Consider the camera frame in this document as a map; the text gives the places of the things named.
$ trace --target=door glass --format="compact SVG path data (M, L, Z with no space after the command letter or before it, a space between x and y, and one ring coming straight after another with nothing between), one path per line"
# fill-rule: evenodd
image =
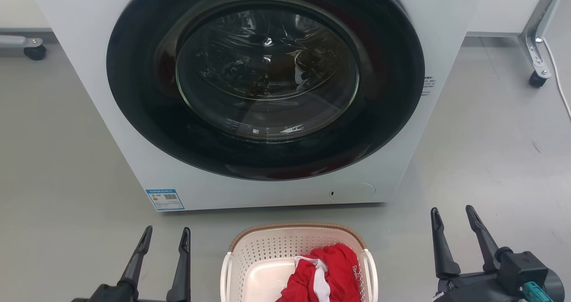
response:
M249 10L197 29L177 58L187 105L217 129L286 140L324 128L359 82L353 53L332 30L286 11Z

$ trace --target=gray floor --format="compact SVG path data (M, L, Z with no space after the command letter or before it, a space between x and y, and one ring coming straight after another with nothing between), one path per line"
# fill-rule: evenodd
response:
M548 39L571 99L570 12L566 0ZM150 224L140 296L165 298L188 226L193 301L216 301L235 235L300 219L363 236L380 301L427 301L437 282L431 207L463 271L481 268L467 204L498 245L534 252L571 288L571 122L554 80L527 85L532 67L514 40L465 40L394 202L182 213L155 212L63 50L46 46L42 62L0 51L2 301L65 302L114 284Z

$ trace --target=white plastic basket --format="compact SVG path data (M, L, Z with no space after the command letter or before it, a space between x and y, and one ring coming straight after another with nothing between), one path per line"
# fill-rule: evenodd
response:
M295 271L294 257L342 243L357 254L362 302L377 302L377 268L365 242L353 230L330 223L252 227L232 241L220 274L221 302L273 302Z

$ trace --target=washing machine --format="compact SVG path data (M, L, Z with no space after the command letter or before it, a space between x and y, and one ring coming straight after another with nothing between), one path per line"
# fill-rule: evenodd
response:
M389 201L478 0L37 2L173 211Z

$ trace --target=brown basket rim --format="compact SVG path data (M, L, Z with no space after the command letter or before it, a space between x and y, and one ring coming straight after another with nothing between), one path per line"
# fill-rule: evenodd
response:
M250 233L254 233L257 231L265 231L267 229L280 229L280 228L302 228L302 227L313 227L313 228L329 228L329 229L338 229L341 231L345 231L346 233L351 234L361 245L362 249L367 248L367 244L365 240L353 229L346 227L344 225L340 225L338 223L269 223L266 225L258 225L254 227L250 227L242 231L242 233L238 234L237 237L232 241L230 247L228 248L229 252L233 252L236 248L236 245L240 239L245 237Z

